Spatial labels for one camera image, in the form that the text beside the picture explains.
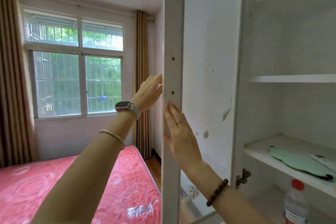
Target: brown curtain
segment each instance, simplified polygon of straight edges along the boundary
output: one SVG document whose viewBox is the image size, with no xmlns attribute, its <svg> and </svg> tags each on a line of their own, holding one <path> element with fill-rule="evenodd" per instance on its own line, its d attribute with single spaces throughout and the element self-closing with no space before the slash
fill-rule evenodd
<svg viewBox="0 0 336 224">
<path fill-rule="evenodd" d="M 37 159 L 18 0 L 0 0 L 0 167 Z"/>
<path fill-rule="evenodd" d="M 135 46 L 134 93 L 139 90 L 141 83 L 149 77 L 147 14 L 141 11 L 136 12 Z M 143 159 L 150 158 L 152 156 L 152 144 L 149 110 L 140 115 L 133 133 L 135 145 Z"/>
</svg>

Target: label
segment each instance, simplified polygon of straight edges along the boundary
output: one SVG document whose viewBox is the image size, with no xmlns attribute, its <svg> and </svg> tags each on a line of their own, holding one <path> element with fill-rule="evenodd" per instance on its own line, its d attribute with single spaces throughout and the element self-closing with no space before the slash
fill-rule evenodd
<svg viewBox="0 0 336 224">
<path fill-rule="evenodd" d="M 305 224 L 306 218 L 298 216 L 285 208 L 283 213 L 283 224 Z"/>
</svg>

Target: plastic bottle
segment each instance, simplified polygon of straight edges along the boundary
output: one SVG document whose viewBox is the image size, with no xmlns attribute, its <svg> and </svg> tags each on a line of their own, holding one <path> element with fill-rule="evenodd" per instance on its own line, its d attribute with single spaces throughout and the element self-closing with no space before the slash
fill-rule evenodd
<svg viewBox="0 0 336 224">
<path fill-rule="evenodd" d="M 305 224 L 309 206 L 303 191 L 305 185 L 299 180 L 292 180 L 293 189 L 285 196 L 285 209 L 283 213 L 283 224 Z"/>
</svg>

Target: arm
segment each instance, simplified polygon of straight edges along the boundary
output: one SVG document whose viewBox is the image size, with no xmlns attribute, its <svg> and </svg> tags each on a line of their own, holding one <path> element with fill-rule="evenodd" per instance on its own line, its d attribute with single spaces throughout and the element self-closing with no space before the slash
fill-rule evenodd
<svg viewBox="0 0 336 224">
<path fill-rule="evenodd" d="M 172 154 L 190 181 L 205 198 L 210 198 L 222 179 L 202 160 L 196 137 L 184 114 L 174 105 L 164 106 L 164 115 L 171 132 L 171 138 L 163 135 Z M 270 224 L 254 209 L 243 195 L 226 186 L 212 205 L 227 224 Z"/>
<path fill-rule="evenodd" d="M 162 75 L 149 77 L 131 102 L 144 111 L 162 93 Z M 119 111 L 107 130 L 125 139 L 135 121 L 132 111 Z M 75 159 L 46 196 L 31 224 L 91 223 L 121 150 L 114 137 L 99 133 Z"/>
</svg>

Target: window pane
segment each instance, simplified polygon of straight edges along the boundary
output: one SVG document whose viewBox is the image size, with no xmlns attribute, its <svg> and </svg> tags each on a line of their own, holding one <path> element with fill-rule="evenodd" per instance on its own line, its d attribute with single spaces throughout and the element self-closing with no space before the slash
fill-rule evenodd
<svg viewBox="0 0 336 224">
<path fill-rule="evenodd" d="M 114 112 L 121 101 L 120 59 L 85 57 L 89 113 Z"/>
<path fill-rule="evenodd" d="M 38 115 L 80 115 L 78 56 L 34 52 Z"/>
<path fill-rule="evenodd" d="M 123 50 L 123 27 L 92 21 L 82 21 L 83 47 Z"/>
<path fill-rule="evenodd" d="M 28 42 L 78 46 L 77 19 L 25 10 L 23 27 Z"/>
</svg>

